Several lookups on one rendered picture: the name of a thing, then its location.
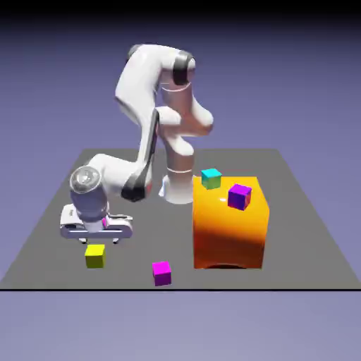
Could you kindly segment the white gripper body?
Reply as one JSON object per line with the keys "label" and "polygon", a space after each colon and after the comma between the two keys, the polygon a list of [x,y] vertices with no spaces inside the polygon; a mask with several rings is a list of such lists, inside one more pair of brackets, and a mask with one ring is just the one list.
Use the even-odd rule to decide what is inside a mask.
{"label": "white gripper body", "polygon": [[102,222],[100,231],[88,231],[83,222],[74,217],[69,220],[61,220],[60,233],[67,239],[87,240],[91,238],[119,240],[130,238],[133,234],[133,219],[129,216],[113,218],[107,216]]}

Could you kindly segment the small yellow cube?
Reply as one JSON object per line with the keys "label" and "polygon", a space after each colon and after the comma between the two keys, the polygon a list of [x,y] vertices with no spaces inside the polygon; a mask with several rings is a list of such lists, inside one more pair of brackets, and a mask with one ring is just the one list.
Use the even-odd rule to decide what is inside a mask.
{"label": "small yellow cube", "polygon": [[85,250],[85,263],[87,268],[104,268],[106,250],[103,244],[89,244]]}

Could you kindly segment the small magenta cube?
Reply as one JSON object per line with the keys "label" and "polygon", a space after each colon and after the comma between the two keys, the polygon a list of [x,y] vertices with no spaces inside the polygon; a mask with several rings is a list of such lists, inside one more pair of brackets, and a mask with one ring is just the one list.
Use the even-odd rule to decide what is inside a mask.
{"label": "small magenta cube", "polygon": [[154,262],[152,274],[155,286],[166,286],[171,284],[171,266],[168,261]]}

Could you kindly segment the small cyan cube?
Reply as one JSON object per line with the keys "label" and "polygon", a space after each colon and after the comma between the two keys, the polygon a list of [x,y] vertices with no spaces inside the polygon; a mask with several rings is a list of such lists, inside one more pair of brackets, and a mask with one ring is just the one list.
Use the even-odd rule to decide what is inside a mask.
{"label": "small cyan cube", "polygon": [[201,170],[202,185],[207,190],[213,190],[221,187],[222,173],[217,169]]}

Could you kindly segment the small purple cube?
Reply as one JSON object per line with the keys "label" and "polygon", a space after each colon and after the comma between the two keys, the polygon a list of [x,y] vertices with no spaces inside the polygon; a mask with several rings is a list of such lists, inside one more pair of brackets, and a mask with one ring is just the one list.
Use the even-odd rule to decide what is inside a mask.
{"label": "small purple cube", "polygon": [[228,206],[245,211],[250,203],[251,196],[252,188],[236,183],[228,190]]}

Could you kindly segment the large orange box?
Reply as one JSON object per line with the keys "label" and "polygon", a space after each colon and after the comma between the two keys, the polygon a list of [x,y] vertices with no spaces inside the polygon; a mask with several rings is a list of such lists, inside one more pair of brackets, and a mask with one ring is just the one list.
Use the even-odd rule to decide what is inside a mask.
{"label": "large orange box", "polygon": [[[251,189],[244,210],[228,206],[228,191],[235,184]],[[206,189],[199,176],[193,178],[194,268],[262,268],[268,223],[269,205],[257,177],[224,176],[213,190]]]}

